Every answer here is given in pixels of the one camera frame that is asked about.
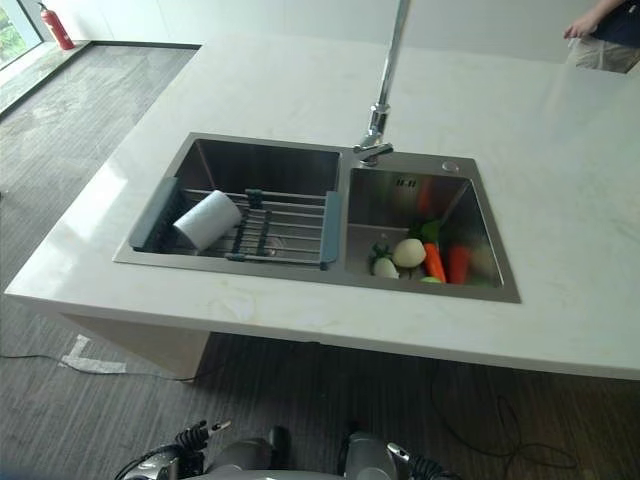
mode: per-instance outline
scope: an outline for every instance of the carrot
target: carrot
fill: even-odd
[[[456,285],[464,285],[467,281],[469,273],[469,262],[471,261],[471,250],[462,245],[453,245],[449,247],[449,282]]]
[[[438,247],[436,247],[435,243],[425,243],[423,246],[427,254],[427,257],[424,259],[424,266],[427,269],[427,273],[432,277],[436,277],[442,283],[447,283],[447,277],[444,274]]]

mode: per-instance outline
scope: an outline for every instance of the dish rack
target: dish rack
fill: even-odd
[[[136,251],[220,257],[235,262],[260,262],[318,267],[326,270],[338,258],[341,200],[325,195],[270,192],[249,188],[224,192],[240,209],[242,219],[204,251],[197,251],[173,222],[211,193],[179,188],[177,178],[164,179],[145,209],[129,244]]]

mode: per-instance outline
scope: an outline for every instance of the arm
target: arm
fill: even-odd
[[[599,0],[591,10],[569,25],[564,31],[564,38],[584,37],[594,32],[602,19],[625,1],[626,0]]]

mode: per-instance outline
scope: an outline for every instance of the white marble countertop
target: white marble countertop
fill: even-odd
[[[218,36],[158,98],[7,293],[41,311],[640,379],[640,83],[404,49],[386,138],[476,159],[521,304],[118,264],[189,132],[350,146],[379,45]]]

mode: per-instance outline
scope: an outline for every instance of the red fire extinguisher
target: red fire extinguisher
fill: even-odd
[[[56,39],[56,42],[58,42],[60,48],[63,50],[71,50],[75,47],[69,38],[67,31],[62,26],[62,23],[60,23],[60,19],[58,18],[58,15],[56,15],[56,12],[49,10],[44,3],[38,2],[38,5],[40,5],[40,16],[42,17],[42,21],[47,27],[49,27],[51,34]]]

